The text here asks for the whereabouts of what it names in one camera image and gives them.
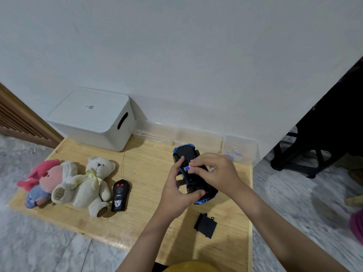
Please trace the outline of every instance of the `white bunny ear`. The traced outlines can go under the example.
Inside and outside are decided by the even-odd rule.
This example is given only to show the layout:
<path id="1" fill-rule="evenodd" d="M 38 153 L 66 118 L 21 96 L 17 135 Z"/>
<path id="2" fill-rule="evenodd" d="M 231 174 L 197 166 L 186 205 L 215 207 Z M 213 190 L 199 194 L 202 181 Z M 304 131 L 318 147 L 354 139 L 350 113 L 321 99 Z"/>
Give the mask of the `white bunny ear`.
<path id="1" fill-rule="evenodd" d="M 95 158 L 97 158 L 96 156 L 94 156 L 94 155 L 92 155 L 92 156 L 90 156 L 89 158 L 88 158 L 88 161 L 91 161 L 91 160 L 93 160 L 93 159 L 95 159 Z"/>
<path id="2" fill-rule="evenodd" d="M 71 161 L 65 161 L 61 164 L 63 166 L 62 181 L 65 182 L 67 179 L 77 175 L 77 166 Z"/>

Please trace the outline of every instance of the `teddy bear ear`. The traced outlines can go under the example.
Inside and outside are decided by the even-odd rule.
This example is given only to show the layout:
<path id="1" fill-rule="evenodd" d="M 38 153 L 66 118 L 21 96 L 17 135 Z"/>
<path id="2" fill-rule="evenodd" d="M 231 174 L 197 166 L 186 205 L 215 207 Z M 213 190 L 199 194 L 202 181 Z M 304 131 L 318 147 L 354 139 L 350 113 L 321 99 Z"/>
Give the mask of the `teddy bear ear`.
<path id="1" fill-rule="evenodd" d="M 94 156 L 94 155 L 92 155 L 92 156 L 90 156 L 89 158 L 88 158 L 88 161 L 91 161 L 91 160 L 93 160 L 93 159 L 95 159 L 95 158 L 97 158 L 96 156 Z"/>

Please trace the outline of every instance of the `yellow ribbon bow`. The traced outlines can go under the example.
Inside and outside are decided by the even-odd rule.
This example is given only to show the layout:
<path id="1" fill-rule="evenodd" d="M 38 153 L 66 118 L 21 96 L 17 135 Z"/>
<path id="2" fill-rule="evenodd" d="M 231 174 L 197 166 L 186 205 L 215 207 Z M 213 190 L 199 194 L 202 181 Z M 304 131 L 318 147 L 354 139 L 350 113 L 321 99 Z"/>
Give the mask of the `yellow ribbon bow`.
<path id="1" fill-rule="evenodd" d="M 86 174 L 80 176 L 80 177 L 77 177 L 75 180 L 74 180 L 74 183 L 76 185 L 79 185 L 81 184 L 82 182 L 88 180 L 88 179 L 92 179 L 93 182 L 92 182 L 92 189 L 94 191 L 97 191 L 102 183 L 102 179 L 99 178 L 98 176 L 96 176 L 96 171 L 91 168 L 89 170 L 86 171 Z"/>

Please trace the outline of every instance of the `black remote control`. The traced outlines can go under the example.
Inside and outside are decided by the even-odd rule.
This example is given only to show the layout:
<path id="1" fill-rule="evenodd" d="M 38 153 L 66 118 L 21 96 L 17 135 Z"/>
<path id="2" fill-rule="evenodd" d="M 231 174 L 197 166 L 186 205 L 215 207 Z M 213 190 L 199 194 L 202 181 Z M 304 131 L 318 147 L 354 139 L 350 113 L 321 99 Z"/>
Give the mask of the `black remote control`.
<path id="1" fill-rule="evenodd" d="M 130 184 L 126 180 L 121 179 L 114 184 L 112 190 L 114 196 L 112 199 L 111 211 L 112 212 L 125 211 L 126 198 L 127 194 L 130 191 Z"/>

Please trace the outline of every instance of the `person's right hand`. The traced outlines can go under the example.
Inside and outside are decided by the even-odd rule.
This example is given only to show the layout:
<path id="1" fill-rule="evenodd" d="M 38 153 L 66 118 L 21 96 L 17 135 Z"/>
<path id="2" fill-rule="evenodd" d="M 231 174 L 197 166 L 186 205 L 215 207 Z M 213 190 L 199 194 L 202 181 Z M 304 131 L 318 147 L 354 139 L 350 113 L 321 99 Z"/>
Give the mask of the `person's right hand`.
<path id="1" fill-rule="evenodd" d="M 198 167 L 202 165 L 213 167 L 214 170 L 207 172 Z M 189 166 L 192 167 L 188 170 L 189 174 L 199 175 L 208 184 L 229 197 L 232 197 L 239 188 L 246 186 L 238 176 L 236 168 L 228 156 L 205 153 L 191 160 Z"/>

